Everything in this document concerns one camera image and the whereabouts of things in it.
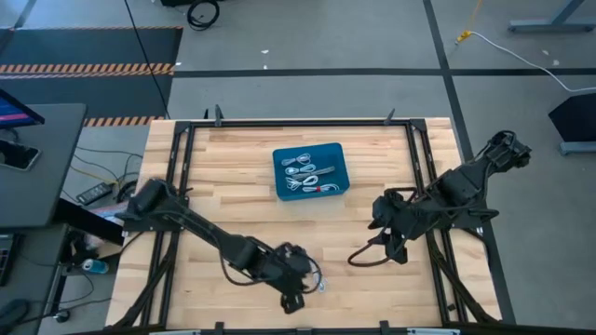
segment concrete floor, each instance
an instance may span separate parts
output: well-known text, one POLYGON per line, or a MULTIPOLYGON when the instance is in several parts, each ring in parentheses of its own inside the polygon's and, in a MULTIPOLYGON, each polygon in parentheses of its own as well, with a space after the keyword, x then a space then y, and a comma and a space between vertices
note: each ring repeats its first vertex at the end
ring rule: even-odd
MULTIPOLYGON (((129 2, 138 25, 186 25, 182 13, 158 2, 129 2)), ((484 1, 474 30, 544 66, 557 61, 559 67, 594 68, 596 33, 507 32, 508 20, 546 17, 564 2, 484 1)), ((8 9, 14 8, 16 15, 0 15, 0 26, 11 24, 23 3, 8 0, 8 9)), ((474 37, 454 46, 476 1, 435 0, 432 4, 452 68, 526 67, 474 37)), ((184 30, 178 70, 263 69, 264 65, 269 69, 439 68, 419 0, 226 0, 221 7, 222 16, 212 29, 184 30)), ((128 26, 125 10, 120 0, 37 0, 25 26, 128 26)), ((588 16, 596 16, 596 2, 587 2, 575 14, 588 16)), ((595 76, 562 80, 570 87, 596 86, 595 76)), ((591 204, 596 156, 561 157, 557 152, 561 139, 547 117, 569 93, 546 76, 456 77, 454 82, 475 151, 503 128, 516 131, 534 150, 529 167, 491 179, 488 196, 489 206, 501 212, 493 225, 518 323, 596 328, 592 312, 596 244, 591 240, 596 235, 596 209, 591 204)), ((394 107, 396 116, 452 117, 442 78, 434 76, 174 79, 169 99, 173 118, 201 117, 215 103, 226 117, 383 116, 394 107)), ((140 153, 147 130, 86 128, 79 145, 140 153)), ((81 156, 117 171, 124 168, 126 159, 115 154, 81 156)), ((78 194, 95 183, 73 172, 65 190, 78 194)), ((91 299, 111 294, 112 276, 93 280, 102 283, 96 285, 91 299)), ((85 294, 87 285, 84 278, 69 280, 68 297, 85 294)), ((105 313, 90 311, 76 310, 71 321, 62 325, 46 320, 42 333, 101 328, 105 313)))

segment hazard stripe tape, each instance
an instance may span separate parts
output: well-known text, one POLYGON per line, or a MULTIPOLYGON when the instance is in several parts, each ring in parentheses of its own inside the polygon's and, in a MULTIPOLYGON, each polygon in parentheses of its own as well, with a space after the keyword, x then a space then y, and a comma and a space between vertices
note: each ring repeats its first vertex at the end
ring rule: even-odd
POLYGON ((90 117, 85 119, 85 127, 120 127, 147 126, 153 120, 163 120, 163 116, 119 116, 119 117, 90 117))
MULTIPOLYGON (((151 74, 150 71, 120 72, 120 73, 98 73, 98 74, 14 74, 2 75, 0 80, 8 79, 51 79, 51 78, 87 78, 87 77, 105 77, 105 76, 132 76, 151 74)), ((154 74, 174 75, 173 71, 154 71, 154 74)))
MULTIPOLYGON (((137 29, 183 29, 183 26, 142 26, 137 29)), ((18 28, 17 30, 131 30, 134 29, 132 26, 121 26, 121 27, 25 27, 18 28)))
POLYGON ((147 74, 150 69, 154 73, 164 74, 173 71, 174 64, 170 63, 119 63, 119 64, 2 64, 0 74, 104 74, 127 73, 147 74))

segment blue plastic bin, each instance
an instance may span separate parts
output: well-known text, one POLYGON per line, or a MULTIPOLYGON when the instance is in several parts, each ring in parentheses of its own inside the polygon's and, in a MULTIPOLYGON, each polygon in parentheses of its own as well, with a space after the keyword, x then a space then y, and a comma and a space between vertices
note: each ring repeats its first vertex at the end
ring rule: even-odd
MULTIPOLYGON (((276 175, 276 191, 278 192, 279 198, 284 201, 343 194, 350 187, 350 180, 347 177, 347 168, 345 168, 344 150, 340 143, 277 149, 273 152, 273 167, 276 175), (301 154, 310 154, 310 163, 317 166, 317 169, 335 167, 334 172, 318 175, 318 183, 313 186, 334 183, 339 187, 339 190, 312 193, 303 192, 302 187, 299 187, 295 191, 290 190, 287 187, 286 182, 286 177, 289 177, 285 172, 287 167, 282 166, 281 161, 298 157, 301 154)), ((303 167, 303 165, 294 162, 288 165, 288 167, 300 168, 303 167)))

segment monitor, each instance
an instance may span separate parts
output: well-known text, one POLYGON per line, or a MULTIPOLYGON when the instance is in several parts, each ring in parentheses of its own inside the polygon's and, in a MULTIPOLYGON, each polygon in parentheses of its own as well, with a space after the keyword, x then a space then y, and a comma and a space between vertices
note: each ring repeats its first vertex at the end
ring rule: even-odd
POLYGON ((44 118, 0 89, 0 129, 43 125, 44 118))

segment wooden table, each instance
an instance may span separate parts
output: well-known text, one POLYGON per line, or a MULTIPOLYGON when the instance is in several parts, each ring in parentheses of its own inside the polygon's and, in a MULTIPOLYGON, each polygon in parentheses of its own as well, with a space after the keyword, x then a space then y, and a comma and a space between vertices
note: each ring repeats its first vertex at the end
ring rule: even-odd
MULTIPOLYGON (((426 121, 438 173, 458 166, 450 119, 426 121)), ((166 177, 173 128, 173 121, 152 123, 140 184, 166 177)), ((185 136, 174 185, 180 179, 185 136)), ((423 157, 420 139, 416 141, 423 157)), ((421 163, 428 183, 422 158, 421 163)), ((345 261, 377 233, 366 228, 373 200, 385 188, 398 186, 414 186, 402 127, 198 129, 189 174, 190 208, 229 233, 254 235, 272 247, 285 241, 302 246, 320 264, 327 286, 322 293, 306 295, 304 309, 284 315, 277 291, 267 285, 244 288, 228 283, 216 249, 185 232, 178 248, 168 329, 212 329, 217 321, 223 321, 226 328, 377 328, 380 320, 387 320, 391 327, 439 326, 424 237, 408 241, 410 260, 404 265, 391 261, 356 268, 345 261), (350 189, 338 196, 280 201, 273 177, 273 150, 327 142, 340 142, 344 148, 350 189)), ((154 239, 154 233, 145 234, 122 256, 106 324, 122 317, 145 285, 154 239)), ((482 243, 461 231, 452 232, 452 241, 462 281, 490 315, 500 317, 482 243)), ((383 248, 378 247, 369 249, 360 260, 384 257, 383 248)), ((444 277, 443 282, 452 302, 449 282, 444 277)), ((154 295, 154 322, 160 290, 154 295)))

